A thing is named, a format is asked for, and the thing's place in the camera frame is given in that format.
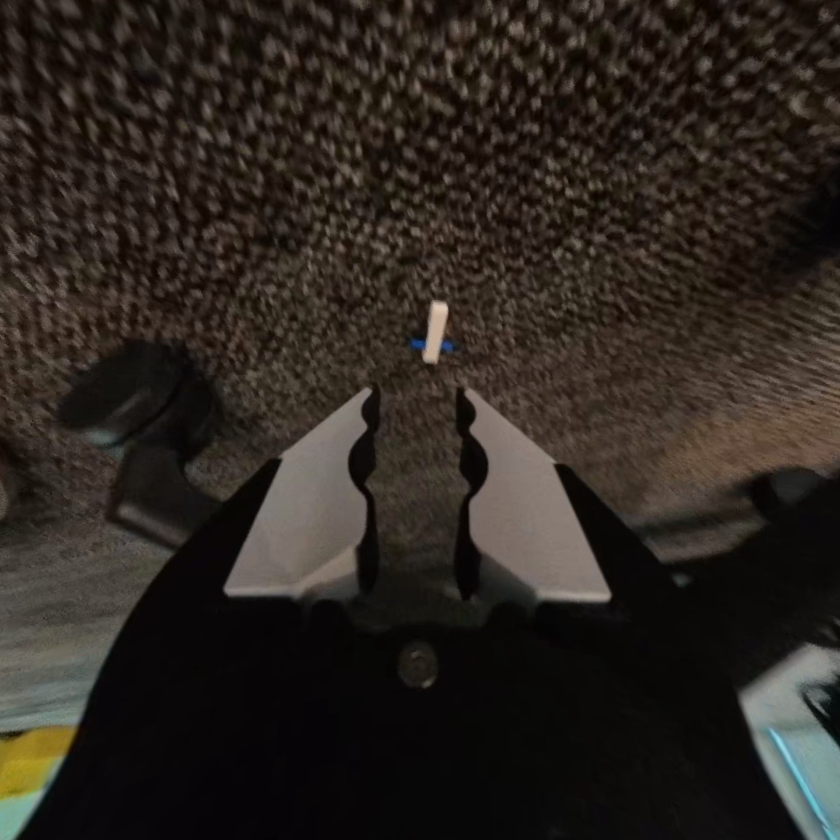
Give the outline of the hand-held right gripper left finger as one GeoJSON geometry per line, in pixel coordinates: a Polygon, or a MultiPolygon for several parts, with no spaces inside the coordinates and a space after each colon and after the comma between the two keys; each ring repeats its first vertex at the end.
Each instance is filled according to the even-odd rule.
{"type": "Polygon", "coordinates": [[[380,402],[377,387],[364,388],[282,453],[227,596],[353,599],[372,591],[380,552],[366,482],[380,402]]]}

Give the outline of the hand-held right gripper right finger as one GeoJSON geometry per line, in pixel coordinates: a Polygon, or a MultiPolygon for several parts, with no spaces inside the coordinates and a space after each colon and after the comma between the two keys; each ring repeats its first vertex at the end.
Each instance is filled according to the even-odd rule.
{"type": "Polygon", "coordinates": [[[609,602],[612,592],[559,464],[477,392],[460,388],[455,580],[465,601],[609,602]]]}

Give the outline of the white beam with blue pins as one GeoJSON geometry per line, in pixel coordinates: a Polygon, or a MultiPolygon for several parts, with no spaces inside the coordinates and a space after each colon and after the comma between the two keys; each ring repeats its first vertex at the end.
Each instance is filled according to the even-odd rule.
{"type": "Polygon", "coordinates": [[[407,341],[408,349],[419,354],[425,365],[436,365],[443,355],[453,354],[458,349],[451,339],[447,339],[448,314],[446,302],[432,301],[427,311],[425,335],[410,337],[407,341]]]}

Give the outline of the pale grey blurred object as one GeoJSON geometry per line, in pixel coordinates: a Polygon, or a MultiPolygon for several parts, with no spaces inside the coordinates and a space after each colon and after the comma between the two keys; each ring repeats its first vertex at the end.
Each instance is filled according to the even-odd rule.
{"type": "Polygon", "coordinates": [[[839,748],[824,714],[837,648],[806,644],[739,693],[763,767],[804,838],[839,838],[839,748]]]}

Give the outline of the yellow blurred object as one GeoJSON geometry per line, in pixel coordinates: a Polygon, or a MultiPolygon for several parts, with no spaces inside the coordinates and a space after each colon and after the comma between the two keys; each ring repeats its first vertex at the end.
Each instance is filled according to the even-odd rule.
{"type": "Polygon", "coordinates": [[[48,783],[77,735],[72,726],[50,726],[2,733],[1,800],[30,795],[48,783]]]}

